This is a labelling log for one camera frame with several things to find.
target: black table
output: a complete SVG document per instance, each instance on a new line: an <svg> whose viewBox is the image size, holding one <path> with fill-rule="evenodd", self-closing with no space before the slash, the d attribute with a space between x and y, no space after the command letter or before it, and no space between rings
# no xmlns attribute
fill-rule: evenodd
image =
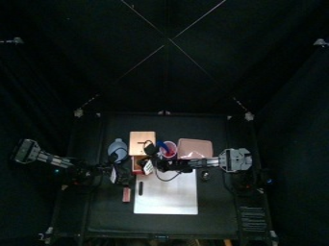
<svg viewBox="0 0 329 246"><path fill-rule="evenodd" d="M122 138L129 144L132 131L156 131L157 139L174 142L178 142L180 138L210 140L214 156L227 148L248 148L253 156L253 168L260 168L253 126L244 115L89 115L77 121L70 156L87 159L90 164L98 164L107 159L107 148L117 138ZM247 203L255 204L255 200L259 199L261 202L256 205L264 208L268 214L267 196L261 199L237 199L227 187L231 186L231 175L218 168L210 168L210 174L209 181L197 181L198 215L134 214L134 181L130 185L133 200L129 204L122 203L122 186L113 184L107 178L98 188L69 187L61 192L53 221L54 234L77 237L81 243L91 236L158 239L232 238L248 242L253 234L241 232L244 227L240 208Z"/></svg>

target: black enclosure wall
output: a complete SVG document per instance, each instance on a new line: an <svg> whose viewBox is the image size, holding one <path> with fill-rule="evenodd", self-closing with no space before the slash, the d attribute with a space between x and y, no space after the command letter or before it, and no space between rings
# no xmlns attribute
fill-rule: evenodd
<svg viewBox="0 0 329 246"><path fill-rule="evenodd" d="M0 40L25 40L0 43L0 244L46 230L59 187L51 166L9 163L17 142L65 156L95 98L86 114L252 111L283 245L328 245L328 5L0 1Z"/></svg>
<svg viewBox="0 0 329 246"><path fill-rule="evenodd" d="M319 49L257 117L284 245L328 245L329 49Z"/></svg>

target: cup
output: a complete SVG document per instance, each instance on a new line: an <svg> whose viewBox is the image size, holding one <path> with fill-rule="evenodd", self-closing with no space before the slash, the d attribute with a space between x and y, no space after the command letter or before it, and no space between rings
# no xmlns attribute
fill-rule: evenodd
<svg viewBox="0 0 329 246"><path fill-rule="evenodd" d="M170 151L168 152L165 148L160 147L161 156L170 160L178 154L178 146L173 141L165 141L164 143L168 145Z"/></svg>

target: small block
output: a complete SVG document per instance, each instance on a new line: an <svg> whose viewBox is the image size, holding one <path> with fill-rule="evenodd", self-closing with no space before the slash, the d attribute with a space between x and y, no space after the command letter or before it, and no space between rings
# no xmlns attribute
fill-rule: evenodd
<svg viewBox="0 0 329 246"><path fill-rule="evenodd" d="M122 202L124 203L130 203L130 193L132 193L132 189L129 187L126 187L124 189L124 196L122 196Z"/></svg>

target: black curtain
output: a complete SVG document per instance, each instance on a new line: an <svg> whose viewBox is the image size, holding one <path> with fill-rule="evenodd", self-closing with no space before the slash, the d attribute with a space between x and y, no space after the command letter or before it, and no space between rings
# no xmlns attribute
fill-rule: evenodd
<svg viewBox="0 0 329 246"><path fill-rule="evenodd" d="M46 231L61 180L46 163L10 162L18 141L35 139L50 153L65 156L73 128L74 113L30 57L23 46L0 44L0 242Z"/></svg>
<svg viewBox="0 0 329 246"><path fill-rule="evenodd" d="M329 241L329 48L317 48L257 117L281 245Z"/></svg>

